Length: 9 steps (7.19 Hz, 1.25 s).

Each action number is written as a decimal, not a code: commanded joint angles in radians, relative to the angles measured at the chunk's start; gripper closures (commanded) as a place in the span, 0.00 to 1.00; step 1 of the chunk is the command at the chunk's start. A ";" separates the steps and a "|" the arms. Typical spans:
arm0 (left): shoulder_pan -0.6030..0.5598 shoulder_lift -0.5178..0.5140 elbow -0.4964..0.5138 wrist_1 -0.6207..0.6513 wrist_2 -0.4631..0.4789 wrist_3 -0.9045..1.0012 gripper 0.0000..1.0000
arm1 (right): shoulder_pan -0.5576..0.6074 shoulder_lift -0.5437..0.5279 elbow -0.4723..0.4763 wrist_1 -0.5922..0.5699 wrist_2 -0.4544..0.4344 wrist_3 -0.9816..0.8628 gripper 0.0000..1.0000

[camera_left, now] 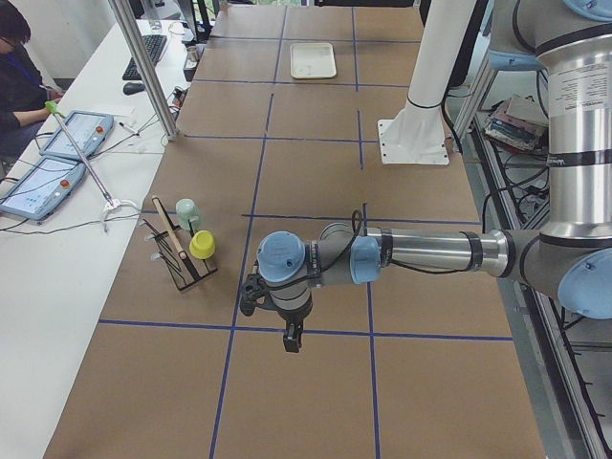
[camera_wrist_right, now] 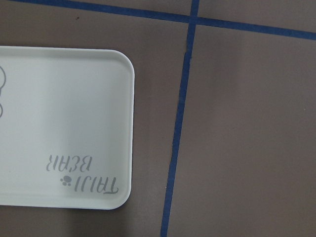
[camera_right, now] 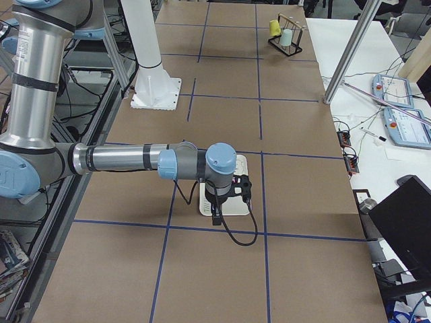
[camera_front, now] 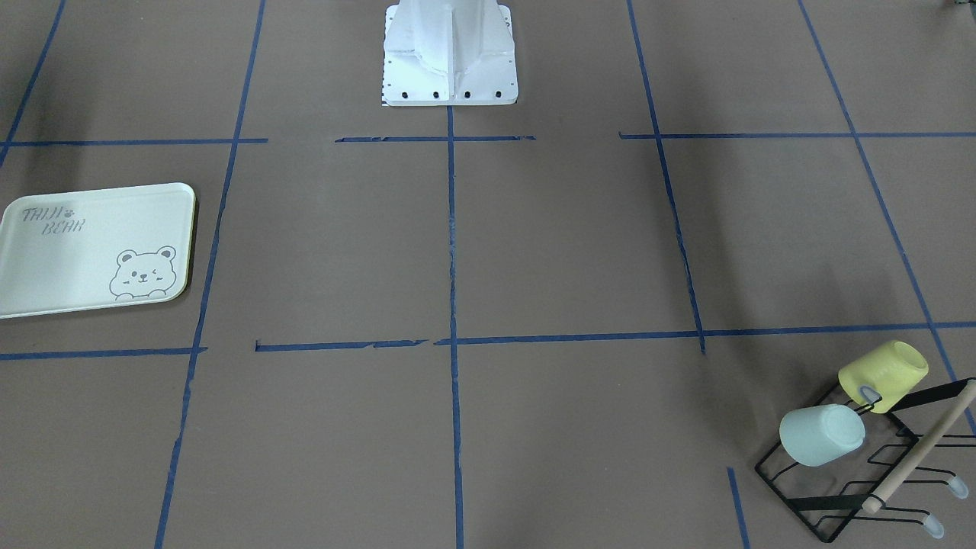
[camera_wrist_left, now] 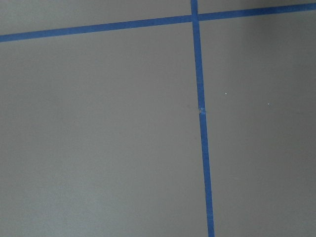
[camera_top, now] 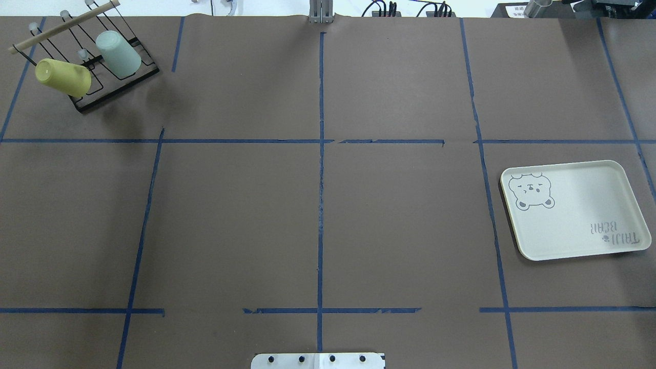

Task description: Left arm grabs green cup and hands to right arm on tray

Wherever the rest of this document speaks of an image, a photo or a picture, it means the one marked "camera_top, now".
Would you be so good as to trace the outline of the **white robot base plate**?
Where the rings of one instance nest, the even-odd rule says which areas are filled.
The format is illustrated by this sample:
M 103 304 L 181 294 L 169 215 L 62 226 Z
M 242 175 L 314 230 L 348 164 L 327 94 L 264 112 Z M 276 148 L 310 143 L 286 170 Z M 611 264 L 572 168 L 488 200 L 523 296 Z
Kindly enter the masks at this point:
M 251 368 L 386 368 L 382 353 L 262 353 Z

